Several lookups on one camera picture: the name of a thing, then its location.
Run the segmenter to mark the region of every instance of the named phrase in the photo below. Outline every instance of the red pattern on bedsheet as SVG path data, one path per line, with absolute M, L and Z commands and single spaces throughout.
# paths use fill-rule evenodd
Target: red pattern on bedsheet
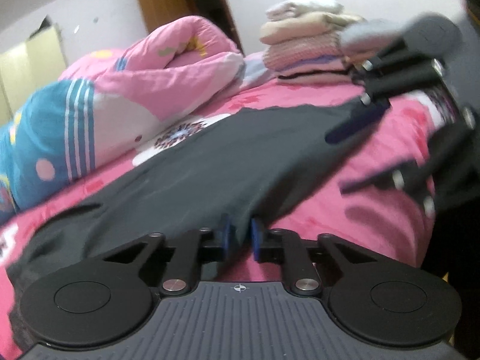
M 229 100 L 209 104 L 196 114 L 231 114 L 242 107 L 336 105 L 361 92 L 361 88 L 353 85 L 298 86 L 293 91 L 291 87 L 270 81 Z M 421 264 L 430 241 L 433 220 L 426 219 L 410 198 L 400 191 L 378 191 L 375 188 L 341 196 L 338 189 L 339 181 L 361 178 L 401 158 L 414 157 L 421 163 L 428 156 L 427 136 L 433 123 L 427 108 L 407 97 L 397 98 L 392 104 L 392 109 L 368 142 L 316 193 L 291 214 L 278 220 L 275 227 L 289 228 L 309 239 L 315 239 L 319 233 L 332 233 L 413 266 Z M 14 292 L 5 267 L 21 254 L 35 230 L 45 221 L 131 170 L 135 154 L 135 151 L 127 153 L 48 202 L 16 216 L 0 229 L 0 244 L 3 245 L 0 254 L 0 354 L 6 360 L 17 358 L 21 352 L 11 338 L 8 311 L 13 304 Z M 242 282 L 277 278 L 279 270 L 276 266 L 258 265 L 251 253 L 246 252 L 220 279 Z

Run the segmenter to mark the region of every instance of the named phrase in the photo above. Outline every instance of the beige folded sweater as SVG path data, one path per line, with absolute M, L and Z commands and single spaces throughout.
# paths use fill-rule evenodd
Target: beige folded sweater
M 260 42 L 273 45 L 289 39 L 321 35 L 363 20 L 359 15 L 309 12 L 281 21 L 268 21 L 260 29 Z

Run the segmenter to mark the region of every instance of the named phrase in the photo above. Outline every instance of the folded comforter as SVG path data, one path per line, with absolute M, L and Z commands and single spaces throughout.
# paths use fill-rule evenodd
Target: folded comforter
M 147 142 L 244 68 L 234 43 L 196 16 L 80 59 L 0 127 L 0 224 Z

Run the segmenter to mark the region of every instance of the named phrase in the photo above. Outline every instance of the blue blanket section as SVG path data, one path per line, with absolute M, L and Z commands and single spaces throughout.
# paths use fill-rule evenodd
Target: blue blanket section
M 93 101 L 91 81 L 59 81 L 0 127 L 0 225 L 95 169 Z

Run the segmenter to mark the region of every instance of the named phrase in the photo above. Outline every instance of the white stripe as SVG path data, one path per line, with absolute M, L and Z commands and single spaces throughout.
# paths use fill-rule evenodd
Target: white stripe
M 85 122 L 85 163 L 87 165 L 87 174 L 90 173 L 90 142 L 88 140 L 88 96 L 90 95 L 90 86 L 85 91 L 85 101 L 83 102 L 83 120 Z
M 77 164 L 77 177 L 82 177 L 82 169 L 80 168 L 80 149 L 78 144 L 78 101 L 80 100 L 80 93 L 82 88 L 85 85 L 85 80 L 82 80 L 80 88 L 78 89 L 77 97 L 75 98 L 75 103 L 73 103 L 73 144 L 75 146 L 75 162 Z
M 65 162 L 67 164 L 68 180 L 70 181 L 72 181 L 72 176 L 71 176 L 71 167 L 70 167 L 70 148 L 68 145 L 68 111 L 70 108 L 71 92 L 74 90 L 74 86 L 76 82 L 77 80 L 72 81 L 72 83 L 70 84 L 70 88 L 67 92 L 66 105 L 65 105 Z

